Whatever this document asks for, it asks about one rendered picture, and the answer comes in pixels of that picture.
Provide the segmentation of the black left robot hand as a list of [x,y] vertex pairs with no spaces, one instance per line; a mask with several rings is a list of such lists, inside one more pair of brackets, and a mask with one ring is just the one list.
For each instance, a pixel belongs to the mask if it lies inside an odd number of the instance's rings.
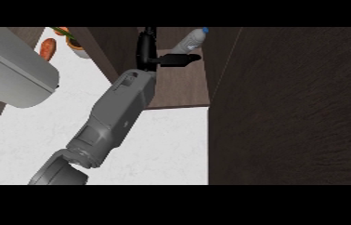
[[157,67],[184,67],[190,62],[200,60],[197,54],[165,54],[156,53],[156,28],[146,27],[138,34],[135,62],[137,69],[154,72]]

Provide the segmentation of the brown wooden cabinet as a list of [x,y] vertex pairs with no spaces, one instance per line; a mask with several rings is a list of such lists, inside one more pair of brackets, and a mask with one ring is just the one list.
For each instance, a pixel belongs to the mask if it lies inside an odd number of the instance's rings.
[[[135,68],[135,49],[143,27],[69,27],[97,68],[112,83],[122,72]],[[193,27],[157,27],[157,55],[168,53]],[[209,105],[205,62],[196,60],[185,67],[159,67],[154,97],[149,109],[205,107]]]

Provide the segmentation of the pale grey appliance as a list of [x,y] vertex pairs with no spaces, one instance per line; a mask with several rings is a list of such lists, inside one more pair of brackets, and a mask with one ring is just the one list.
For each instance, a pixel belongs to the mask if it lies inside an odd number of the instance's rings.
[[59,72],[14,35],[0,27],[0,101],[16,108],[39,104],[59,86]]

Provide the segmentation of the orange sweet potato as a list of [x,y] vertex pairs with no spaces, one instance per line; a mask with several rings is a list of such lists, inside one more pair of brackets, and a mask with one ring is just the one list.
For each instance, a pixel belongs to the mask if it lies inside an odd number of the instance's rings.
[[39,45],[39,56],[45,61],[50,61],[56,52],[56,40],[47,38]]

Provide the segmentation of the clear blue-capped water bottle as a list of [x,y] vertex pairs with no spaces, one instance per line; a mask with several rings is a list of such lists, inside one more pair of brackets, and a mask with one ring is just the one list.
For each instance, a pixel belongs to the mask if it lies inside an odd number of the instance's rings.
[[171,54],[187,54],[194,48],[200,46],[205,41],[205,37],[208,34],[208,28],[203,27],[200,29],[194,29],[180,43],[172,47],[169,53]]

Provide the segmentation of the dark brown cabinet door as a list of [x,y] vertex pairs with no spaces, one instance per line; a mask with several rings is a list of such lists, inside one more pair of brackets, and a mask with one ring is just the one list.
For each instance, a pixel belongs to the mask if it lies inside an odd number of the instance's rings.
[[209,184],[351,184],[351,28],[243,28],[208,109]]

